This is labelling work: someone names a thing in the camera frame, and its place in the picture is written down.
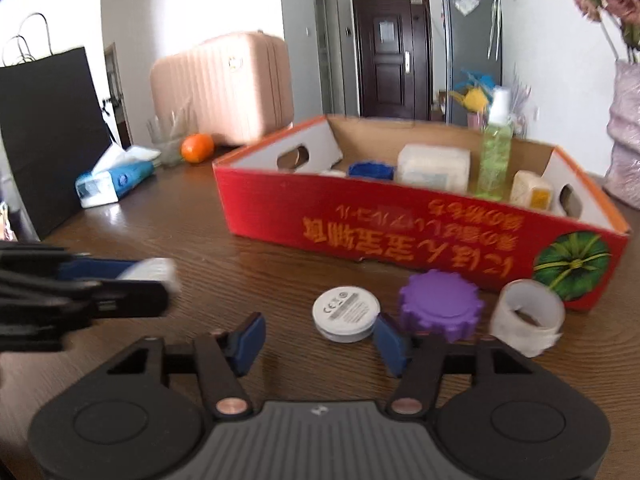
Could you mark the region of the white round tin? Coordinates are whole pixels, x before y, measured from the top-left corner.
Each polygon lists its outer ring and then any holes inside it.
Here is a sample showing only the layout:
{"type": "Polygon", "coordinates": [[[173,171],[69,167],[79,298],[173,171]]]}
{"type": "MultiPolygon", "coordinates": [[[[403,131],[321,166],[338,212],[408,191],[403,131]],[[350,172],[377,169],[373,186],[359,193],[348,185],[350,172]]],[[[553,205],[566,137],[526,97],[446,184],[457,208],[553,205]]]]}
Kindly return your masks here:
{"type": "Polygon", "coordinates": [[[380,313],[378,298],[357,286],[329,289],[316,299],[311,309],[318,332],[338,344],[368,338],[380,313]]]}

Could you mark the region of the blue tissue pack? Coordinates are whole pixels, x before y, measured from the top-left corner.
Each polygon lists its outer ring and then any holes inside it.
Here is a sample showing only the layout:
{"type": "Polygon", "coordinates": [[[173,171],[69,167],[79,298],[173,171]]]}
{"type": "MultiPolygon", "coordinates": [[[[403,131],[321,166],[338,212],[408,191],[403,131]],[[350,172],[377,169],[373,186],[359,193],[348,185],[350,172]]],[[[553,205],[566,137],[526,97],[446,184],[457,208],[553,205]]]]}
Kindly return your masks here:
{"type": "Polygon", "coordinates": [[[136,186],[154,174],[160,151],[131,145],[124,150],[112,143],[94,167],[75,181],[81,207],[89,209],[118,203],[136,186]]]}

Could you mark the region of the red cardboard box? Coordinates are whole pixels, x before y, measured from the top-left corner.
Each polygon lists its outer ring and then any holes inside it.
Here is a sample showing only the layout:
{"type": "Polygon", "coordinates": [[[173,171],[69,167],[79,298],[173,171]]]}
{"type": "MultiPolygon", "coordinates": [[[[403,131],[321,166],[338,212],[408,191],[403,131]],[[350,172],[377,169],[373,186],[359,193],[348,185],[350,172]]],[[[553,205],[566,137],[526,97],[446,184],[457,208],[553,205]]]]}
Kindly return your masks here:
{"type": "Polygon", "coordinates": [[[599,300],[628,243],[623,215],[562,148],[514,140],[511,172],[528,170],[570,190],[577,217],[393,181],[357,179],[354,162],[393,165],[409,144],[477,155],[480,133],[441,122],[319,116],[266,136],[213,164],[230,231],[310,252],[456,272],[496,292],[534,278],[573,310],[599,300]]]}

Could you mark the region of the clear glass cup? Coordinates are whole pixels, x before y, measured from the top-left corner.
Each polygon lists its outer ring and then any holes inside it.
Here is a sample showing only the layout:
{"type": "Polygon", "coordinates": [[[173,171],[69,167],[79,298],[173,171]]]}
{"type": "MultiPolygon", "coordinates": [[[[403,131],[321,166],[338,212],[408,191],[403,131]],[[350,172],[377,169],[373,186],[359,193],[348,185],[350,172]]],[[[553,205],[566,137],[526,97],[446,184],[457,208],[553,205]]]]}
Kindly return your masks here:
{"type": "Polygon", "coordinates": [[[155,116],[146,122],[153,148],[160,152],[160,163],[165,167],[177,166],[183,161],[181,145],[190,134],[190,112],[183,108],[171,114],[168,125],[155,116]]]}

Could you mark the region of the white rectangular container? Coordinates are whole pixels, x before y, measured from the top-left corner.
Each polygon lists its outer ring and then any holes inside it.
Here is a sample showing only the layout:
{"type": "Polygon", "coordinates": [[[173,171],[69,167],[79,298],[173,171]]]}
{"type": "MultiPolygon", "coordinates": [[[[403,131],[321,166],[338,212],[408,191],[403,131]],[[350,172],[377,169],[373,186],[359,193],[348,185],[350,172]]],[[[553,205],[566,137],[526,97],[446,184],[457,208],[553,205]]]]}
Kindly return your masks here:
{"type": "Polygon", "coordinates": [[[471,152],[464,148],[407,144],[400,151],[395,181],[430,190],[465,194],[471,172],[471,152]]]}

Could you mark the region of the dark brown door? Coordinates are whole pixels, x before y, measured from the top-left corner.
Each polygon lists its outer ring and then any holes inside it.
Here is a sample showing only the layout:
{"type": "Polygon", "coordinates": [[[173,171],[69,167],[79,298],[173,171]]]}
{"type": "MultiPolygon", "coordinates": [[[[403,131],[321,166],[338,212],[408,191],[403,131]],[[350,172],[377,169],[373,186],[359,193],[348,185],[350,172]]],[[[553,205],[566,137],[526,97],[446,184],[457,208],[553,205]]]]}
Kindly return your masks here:
{"type": "Polygon", "coordinates": [[[430,0],[352,0],[360,115],[431,118],[430,0]]]}

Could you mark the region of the pink suitcase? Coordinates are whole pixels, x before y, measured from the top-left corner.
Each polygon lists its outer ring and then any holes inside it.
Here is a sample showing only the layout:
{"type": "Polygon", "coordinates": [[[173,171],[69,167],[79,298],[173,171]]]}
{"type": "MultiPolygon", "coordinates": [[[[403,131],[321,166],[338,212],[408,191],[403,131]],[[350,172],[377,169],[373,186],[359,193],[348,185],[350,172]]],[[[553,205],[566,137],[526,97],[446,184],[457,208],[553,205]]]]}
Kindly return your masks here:
{"type": "Polygon", "coordinates": [[[208,40],[157,60],[150,85],[165,129],[205,133],[221,145],[245,145],[292,124],[288,46],[264,32],[208,40]]]}

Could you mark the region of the white tape roll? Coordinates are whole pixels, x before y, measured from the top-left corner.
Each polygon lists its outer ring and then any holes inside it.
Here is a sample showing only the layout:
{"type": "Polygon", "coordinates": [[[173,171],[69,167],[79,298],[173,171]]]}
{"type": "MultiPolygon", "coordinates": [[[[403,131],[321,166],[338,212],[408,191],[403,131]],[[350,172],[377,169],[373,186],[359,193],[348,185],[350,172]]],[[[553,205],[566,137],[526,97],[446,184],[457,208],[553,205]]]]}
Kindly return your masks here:
{"type": "Polygon", "coordinates": [[[533,280],[517,280],[500,292],[489,335],[533,359],[558,342],[564,321],[563,301],[553,290],[533,280]]]}

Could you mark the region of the grey refrigerator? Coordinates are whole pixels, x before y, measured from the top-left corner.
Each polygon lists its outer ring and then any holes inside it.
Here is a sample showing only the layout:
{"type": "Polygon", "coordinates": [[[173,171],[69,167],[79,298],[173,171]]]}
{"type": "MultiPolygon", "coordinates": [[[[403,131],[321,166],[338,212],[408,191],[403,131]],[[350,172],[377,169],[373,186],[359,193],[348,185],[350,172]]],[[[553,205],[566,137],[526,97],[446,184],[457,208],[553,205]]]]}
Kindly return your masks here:
{"type": "Polygon", "coordinates": [[[451,91],[474,80],[502,85],[501,0],[442,0],[446,55],[446,113],[449,125],[466,126],[468,112],[451,91]]]}

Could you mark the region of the white tube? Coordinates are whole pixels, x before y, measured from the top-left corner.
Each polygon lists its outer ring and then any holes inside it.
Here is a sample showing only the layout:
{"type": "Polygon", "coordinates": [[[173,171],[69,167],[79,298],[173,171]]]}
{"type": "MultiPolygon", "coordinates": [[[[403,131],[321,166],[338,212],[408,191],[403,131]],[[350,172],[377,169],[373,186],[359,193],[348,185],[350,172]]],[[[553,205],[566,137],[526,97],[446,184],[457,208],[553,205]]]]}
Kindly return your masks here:
{"type": "Polygon", "coordinates": [[[128,266],[117,278],[122,281],[159,282],[172,296],[178,295],[181,290],[177,265],[169,258],[149,258],[138,261],[128,266]]]}

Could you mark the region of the green spray bottle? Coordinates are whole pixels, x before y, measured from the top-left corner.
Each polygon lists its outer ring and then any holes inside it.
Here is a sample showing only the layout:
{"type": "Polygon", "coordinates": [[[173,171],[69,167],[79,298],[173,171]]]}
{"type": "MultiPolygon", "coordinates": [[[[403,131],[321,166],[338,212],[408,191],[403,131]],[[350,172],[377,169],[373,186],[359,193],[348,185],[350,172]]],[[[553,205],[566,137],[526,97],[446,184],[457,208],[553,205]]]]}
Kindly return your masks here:
{"type": "Polygon", "coordinates": [[[508,172],[513,125],[511,91],[496,87],[483,130],[476,194],[485,200],[502,200],[508,172]]]}

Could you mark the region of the purple gear lid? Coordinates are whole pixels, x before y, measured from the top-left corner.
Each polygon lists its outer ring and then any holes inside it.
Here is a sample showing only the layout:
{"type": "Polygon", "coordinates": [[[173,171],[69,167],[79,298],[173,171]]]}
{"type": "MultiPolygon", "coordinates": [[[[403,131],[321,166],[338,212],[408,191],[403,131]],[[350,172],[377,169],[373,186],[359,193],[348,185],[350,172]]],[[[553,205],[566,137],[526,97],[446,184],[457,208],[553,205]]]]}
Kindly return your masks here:
{"type": "Polygon", "coordinates": [[[484,307],[475,284],[457,273],[429,270],[411,275],[400,290],[399,323],[407,332],[455,342],[474,335],[484,307]]]}

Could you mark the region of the yellow blue folded chairs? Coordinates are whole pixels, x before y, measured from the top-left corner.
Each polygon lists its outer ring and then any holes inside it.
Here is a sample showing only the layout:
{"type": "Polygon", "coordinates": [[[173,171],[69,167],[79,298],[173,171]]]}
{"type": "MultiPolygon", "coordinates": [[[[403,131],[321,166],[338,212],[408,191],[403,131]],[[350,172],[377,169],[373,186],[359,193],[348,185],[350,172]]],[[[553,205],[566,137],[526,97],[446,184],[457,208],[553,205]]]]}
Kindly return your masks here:
{"type": "Polygon", "coordinates": [[[496,88],[494,78],[488,74],[472,72],[472,70],[465,70],[463,73],[466,79],[455,84],[452,90],[448,90],[448,96],[469,113],[485,113],[492,102],[496,88]]]}

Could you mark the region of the dried pink flowers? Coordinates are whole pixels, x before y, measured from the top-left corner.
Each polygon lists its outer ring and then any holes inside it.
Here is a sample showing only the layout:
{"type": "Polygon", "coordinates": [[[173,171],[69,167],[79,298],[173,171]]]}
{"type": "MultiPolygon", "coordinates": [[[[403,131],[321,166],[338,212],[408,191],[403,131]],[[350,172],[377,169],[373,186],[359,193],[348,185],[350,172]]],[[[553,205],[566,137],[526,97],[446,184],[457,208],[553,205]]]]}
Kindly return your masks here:
{"type": "Polygon", "coordinates": [[[639,63],[639,0],[574,0],[588,21],[602,24],[602,16],[612,18],[620,31],[627,52],[627,62],[639,63]]]}

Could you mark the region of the small yellow soap box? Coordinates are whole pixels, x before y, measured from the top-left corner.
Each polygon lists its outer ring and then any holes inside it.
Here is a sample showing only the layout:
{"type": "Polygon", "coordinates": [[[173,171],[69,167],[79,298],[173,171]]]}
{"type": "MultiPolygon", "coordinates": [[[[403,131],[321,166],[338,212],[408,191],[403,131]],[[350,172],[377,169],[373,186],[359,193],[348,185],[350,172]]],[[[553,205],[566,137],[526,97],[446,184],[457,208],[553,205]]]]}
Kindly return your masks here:
{"type": "Polygon", "coordinates": [[[546,211],[554,194],[553,186],[533,171],[520,170],[513,179],[509,203],[527,209],[546,211]]]}

